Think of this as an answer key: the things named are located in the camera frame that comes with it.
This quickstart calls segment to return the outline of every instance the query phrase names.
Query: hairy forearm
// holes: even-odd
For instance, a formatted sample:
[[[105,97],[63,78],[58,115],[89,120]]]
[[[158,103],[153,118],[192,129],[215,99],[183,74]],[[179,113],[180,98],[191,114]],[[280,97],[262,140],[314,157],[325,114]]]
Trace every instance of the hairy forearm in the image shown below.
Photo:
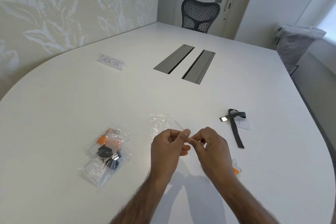
[[[240,224],[279,224],[238,179],[217,181],[214,185]]]
[[[110,224],[149,224],[168,182],[149,174],[136,194]]]

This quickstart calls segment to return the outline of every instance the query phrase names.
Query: tabletop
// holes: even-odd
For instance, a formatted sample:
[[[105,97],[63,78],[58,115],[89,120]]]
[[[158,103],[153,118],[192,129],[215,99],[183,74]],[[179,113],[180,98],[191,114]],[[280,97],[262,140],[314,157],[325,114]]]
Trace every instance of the tabletop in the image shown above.
[[[187,44],[170,73],[153,68]],[[202,50],[215,56],[198,85],[182,79]],[[122,71],[96,61],[125,62]],[[246,112],[239,149],[220,117]],[[0,222],[108,223],[150,167],[149,115],[196,133],[212,127],[242,169],[239,180],[281,223],[330,223],[335,177],[325,142],[277,52],[154,23],[61,54],[22,78],[0,102]],[[85,148],[109,123],[128,129],[132,159],[101,189],[82,179]],[[152,223],[238,223],[193,149],[181,157]]]

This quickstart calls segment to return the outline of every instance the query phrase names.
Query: mesh chair back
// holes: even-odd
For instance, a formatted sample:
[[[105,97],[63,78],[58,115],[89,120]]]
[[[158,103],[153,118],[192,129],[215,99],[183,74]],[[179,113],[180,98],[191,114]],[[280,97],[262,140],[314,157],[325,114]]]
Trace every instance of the mesh chair back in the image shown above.
[[[184,0],[181,8],[182,27],[203,33],[208,33],[221,10],[217,3],[204,3],[197,0]]]

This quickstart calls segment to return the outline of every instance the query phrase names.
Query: right hand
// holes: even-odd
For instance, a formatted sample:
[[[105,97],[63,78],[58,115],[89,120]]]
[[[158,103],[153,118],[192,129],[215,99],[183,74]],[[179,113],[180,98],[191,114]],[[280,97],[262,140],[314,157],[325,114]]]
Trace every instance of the right hand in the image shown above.
[[[228,143],[216,131],[209,127],[202,128],[188,142],[194,147],[204,173],[213,184],[236,179]]]

